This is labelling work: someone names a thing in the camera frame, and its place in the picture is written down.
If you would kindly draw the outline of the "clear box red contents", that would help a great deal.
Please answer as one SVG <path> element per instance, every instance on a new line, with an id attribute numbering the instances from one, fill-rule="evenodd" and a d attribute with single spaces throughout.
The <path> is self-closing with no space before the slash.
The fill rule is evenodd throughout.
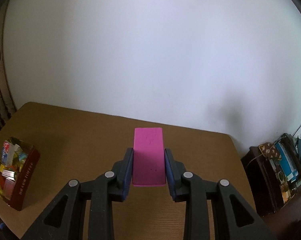
<path id="1" fill-rule="evenodd" d="M 15 181 L 7 179 L 5 180 L 4 188 L 3 188 L 3 196 L 10 200 L 12 197 L 13 189 L 15 186 Z"/>

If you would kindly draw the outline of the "pink rectangular block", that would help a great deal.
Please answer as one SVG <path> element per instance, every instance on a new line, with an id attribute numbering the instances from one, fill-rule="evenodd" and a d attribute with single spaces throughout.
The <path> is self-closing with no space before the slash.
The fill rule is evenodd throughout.
<path id="1" fill-rule="evenodd" d="M 158 187 L 166 184 L 162 128 L 136 128 L 133 142 L 132 184 Z"/>

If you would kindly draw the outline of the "silver metal bar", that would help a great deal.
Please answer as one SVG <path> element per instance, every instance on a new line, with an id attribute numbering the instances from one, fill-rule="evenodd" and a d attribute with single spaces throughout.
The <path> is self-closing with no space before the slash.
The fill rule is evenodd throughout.
<path id="1" fill-rule="evenodd" d="M 17 178 L 17 174 L 16 174 L 15 171 L 3 169 L 1 174 L 2 174 L 3 177 L 5 177 L 9 180 L 12 180 L 12 181 L 15 181 L 16 178 Z"/>

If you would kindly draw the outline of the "clear box blue label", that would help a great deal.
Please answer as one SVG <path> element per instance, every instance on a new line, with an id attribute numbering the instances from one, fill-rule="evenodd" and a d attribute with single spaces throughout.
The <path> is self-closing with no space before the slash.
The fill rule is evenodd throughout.
<path id="1" fill-rule="evenodd" d="M 14 159 L 14 154 L 18 150 L 18 144 L 12 144 L 11 142 L 5 140 L 3 143 L 3 148 L 1 150 L 1 162 L 6 166 L 11 166 Z"/>

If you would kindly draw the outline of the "dark side shelf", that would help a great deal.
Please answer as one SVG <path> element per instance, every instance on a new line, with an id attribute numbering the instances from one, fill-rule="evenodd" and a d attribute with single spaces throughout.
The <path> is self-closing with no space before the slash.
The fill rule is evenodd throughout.
<path id="1" fill-rule="evenodd" d="M 241 162 L 260 216 L 279 211 L 301 195 L 301 137 L 284 133 L 275 142 L 281 160 L 268 160 L 251 146 Z"/>

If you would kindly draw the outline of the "red gold tin box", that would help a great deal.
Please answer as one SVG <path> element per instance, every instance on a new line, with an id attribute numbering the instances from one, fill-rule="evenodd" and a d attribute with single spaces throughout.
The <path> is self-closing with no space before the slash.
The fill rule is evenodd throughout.
<path id="1" fill-rule="evenodd" d="M 0 197 L 21 211 L 40 153 L 33 144 L 15 137 L 4 140 L 0 152 Z"/>

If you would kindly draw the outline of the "patterned brown pouch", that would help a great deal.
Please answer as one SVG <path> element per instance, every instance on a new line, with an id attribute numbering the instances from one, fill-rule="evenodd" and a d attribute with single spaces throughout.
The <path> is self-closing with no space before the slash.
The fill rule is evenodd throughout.
<path id="1" fill-rule="evenodd" d="M 274 144 L 266 142 L 258 146 L 261 154 L 268 160 L 281 160 L 281 154 Z"/>

